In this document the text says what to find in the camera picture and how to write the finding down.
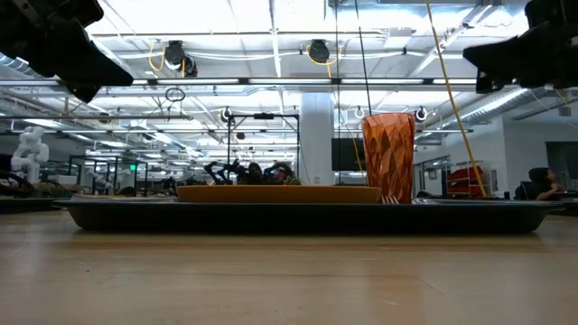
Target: white column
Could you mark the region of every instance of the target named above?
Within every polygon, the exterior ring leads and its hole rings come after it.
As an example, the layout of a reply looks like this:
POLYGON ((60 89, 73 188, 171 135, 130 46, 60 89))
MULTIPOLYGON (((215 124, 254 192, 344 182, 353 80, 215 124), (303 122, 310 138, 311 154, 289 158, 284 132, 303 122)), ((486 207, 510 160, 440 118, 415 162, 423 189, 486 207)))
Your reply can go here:
POLYGON ((299 178, 303 184, 333 185, 331 93, 304 93, 301 101, 301 156, 299 178))

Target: orange plate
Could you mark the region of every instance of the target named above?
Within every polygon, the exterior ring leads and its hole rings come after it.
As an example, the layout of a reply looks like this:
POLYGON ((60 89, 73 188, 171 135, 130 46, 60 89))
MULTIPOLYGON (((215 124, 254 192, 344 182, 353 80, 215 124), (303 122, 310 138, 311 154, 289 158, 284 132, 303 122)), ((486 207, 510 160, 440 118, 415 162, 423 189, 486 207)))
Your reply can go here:
POLYGON ((180 202, 191 203, 378 203, 380 188, 348 186, 181 186, 180 202))

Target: black cable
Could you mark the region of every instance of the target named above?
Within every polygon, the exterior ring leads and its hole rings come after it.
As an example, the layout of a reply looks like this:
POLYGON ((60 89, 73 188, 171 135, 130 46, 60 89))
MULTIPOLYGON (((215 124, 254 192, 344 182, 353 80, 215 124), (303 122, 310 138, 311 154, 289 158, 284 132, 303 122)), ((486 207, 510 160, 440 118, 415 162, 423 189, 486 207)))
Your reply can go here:
POLYGON ((359 7, 358 7, 358 0, 355 0, 355 13, 358 16, 358 28, 359 28, 359 42, 361 43, 361 58, 363 60, 363 74, 365 76, 365 88, 368 92, 368 107, 369 107, 369 115, 371 116, 371 98, 369 96, 369 82, 368 82, 368 68, 365 65, 365 50, 363 48, 363 35, 361 34, 361 24, 359 22, 359 7))
MULTIPOLYGON (((337 79, 340 78, 340 40, 339 40, 339 21, 338 21, 338 11, 339 11, 340 0, 335 0, 335 51, 337 53, 337 79)), ((337 124, 337 164, 339 165, 339 178, 338 183, 341 185, 341 98, 340 98, 340 83, 337 84, 337 113, 338 113, 338 124, 337 124)))

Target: desk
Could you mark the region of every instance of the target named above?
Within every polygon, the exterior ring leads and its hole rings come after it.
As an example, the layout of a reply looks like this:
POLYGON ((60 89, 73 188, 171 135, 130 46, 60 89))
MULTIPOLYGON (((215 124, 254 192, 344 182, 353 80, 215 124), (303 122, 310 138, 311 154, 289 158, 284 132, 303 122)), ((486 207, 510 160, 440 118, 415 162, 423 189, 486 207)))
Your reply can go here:
POLYGON ((3 324, 575 324, 578 218, 517 237, 98 234, 0 216, 3 324))

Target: yellow cable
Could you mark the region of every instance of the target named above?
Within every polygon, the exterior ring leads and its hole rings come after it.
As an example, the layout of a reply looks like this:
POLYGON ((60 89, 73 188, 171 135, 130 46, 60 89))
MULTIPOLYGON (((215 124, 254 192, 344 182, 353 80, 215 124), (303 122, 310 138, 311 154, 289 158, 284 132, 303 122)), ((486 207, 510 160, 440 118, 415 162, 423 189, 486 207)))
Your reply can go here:
POLYGON ((486 189, 483 186, 483 182, 481 181, 480 173, 478 172, 478 167, 476 166, 476 161, 473 159, 473 153, 471 153, 470 148, 470 141, 468 141, 468 136, 463 128, 463 124, 461 123, 460 113, 458 113, 458 107, 455 105, 455 101, 453 100, 452 95, 452 86, 450 86, 450 78, 448 77, 448 72, 445 68, 445 63, 443 62, 442 56, 442 49, 440 48, 440 41, 437 39, 437 32, 435 31, 434 27, 434 18, 432 16, 432 7, 430 5, 430 0, 425 0, 425 4, 427 5, 427 14, 430 17, 430 24, 432 25, 432 32, 433 32, 433 39, 435 40, 435 47, 437 49, 437 55, 440 58, 440 63, 442 64, 442 72, 443 78, 445 79, 445 87, 448 89, 448 94, 450 95, 450 102, 452 103, 453 114, 455 115, 456 120, 458 121, 458 126, 461 130, 461 135, 463 136, 463 142, 466 144, 466 148, 468 149, 468 155, 470 156, 471 167, 473 168, 473 172, 476 174, 476 179, 478 180, 478 186, 480 186, 481 195, 486 198, 486 189))
POLYGON ((150 65, 153 70, 160 71, 163 69, 163 66, 164 66, 164 52, 166 51, 166 47, 163 48, 163 57, 161 60, 161 68, 156 68, 153 65, 153 49, 154 49, 154 42, 151 43, 151 50, 149 51, 149 56, 148 56, 148 65, 150 65))
POLYGON ((317 64, 317 65, 332 65, 333 63, 337 62, 337 58, 335 58, 335 60, 331 61, 331 62, 325 62, 325 63, 319 63, 316 60, 311 58, 311 55, 309 54, 309 49, 311 48, 311 45, 307 45, 307 47, 305 48, 305 52, 307 52, 307 57, 309 58, 309 60, 311 60, 311 62, 317 64))
POLYGON ((332 65, 333 63, 337 62, 337 58, 335 58, 335 60, 331 61, 331 62, 325 62, 325 63, 319 63, 317 61, 315 61, 314 59, 311 58, 311 55, 309 54, 309 49, 311 48, 311 45, 307 45, 307 47, 305 48, 305 52, 307 53, 307 58, 309 58, 309 60, 317 65, 324 65, 327 66, 327 74, 329 75, 329 78, 331 78, 331 68, 329 67, 330 65, 332 65))

